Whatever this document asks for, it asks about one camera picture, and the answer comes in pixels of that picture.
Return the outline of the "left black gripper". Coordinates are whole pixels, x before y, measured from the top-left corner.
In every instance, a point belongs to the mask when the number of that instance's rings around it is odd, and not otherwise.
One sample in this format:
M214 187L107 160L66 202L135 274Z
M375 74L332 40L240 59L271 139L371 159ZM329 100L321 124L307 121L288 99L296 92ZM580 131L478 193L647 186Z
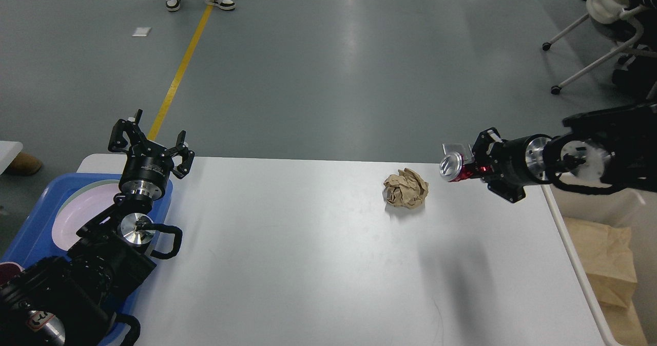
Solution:
M195 152L188 147L186 131L181 130L174 147L165 148L162 156L146 156L148 139L139 126L142 114L143 110L138 109L133 117L117 120L110 133L108 151L128 155L119 190L156 201L166 194L170 173L179 180L190 173Z

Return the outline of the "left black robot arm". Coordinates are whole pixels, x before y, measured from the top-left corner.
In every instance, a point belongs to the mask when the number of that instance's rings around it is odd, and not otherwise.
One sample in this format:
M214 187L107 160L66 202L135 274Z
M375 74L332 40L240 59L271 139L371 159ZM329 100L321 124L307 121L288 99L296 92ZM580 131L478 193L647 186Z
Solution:
M118 310L157 267L178 255L183 232L148 213L166 194L169 177L185 178L195 152L181 131L173 147L141 131L142 110L113 126L108 151L127 161L112 205L76 231L65 257L51 256L2 284L2 336L11 345L98 345L116 323L128 325L122 345L134 345L141 325Z

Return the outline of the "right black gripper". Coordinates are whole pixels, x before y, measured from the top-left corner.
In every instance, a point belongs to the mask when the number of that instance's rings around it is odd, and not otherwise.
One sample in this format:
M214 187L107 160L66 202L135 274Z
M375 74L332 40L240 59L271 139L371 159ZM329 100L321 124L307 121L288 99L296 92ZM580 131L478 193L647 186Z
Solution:
M496 164L500 176L484 176L489 191L505 201L517 203L526 197L523 186L548 184L544 149L552 138L535 134L505 140L495 127L479 133L472 146L475 164Z

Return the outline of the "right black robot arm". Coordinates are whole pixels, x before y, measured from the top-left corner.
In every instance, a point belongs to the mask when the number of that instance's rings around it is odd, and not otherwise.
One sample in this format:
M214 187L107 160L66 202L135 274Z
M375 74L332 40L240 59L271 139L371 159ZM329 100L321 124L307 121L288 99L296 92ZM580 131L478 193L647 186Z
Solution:
M563 119L562 136L533 134L514 140L496 128L482 131L461 175L516 203L527 185L587 196L624 189L656 190L655 103L575 114Z

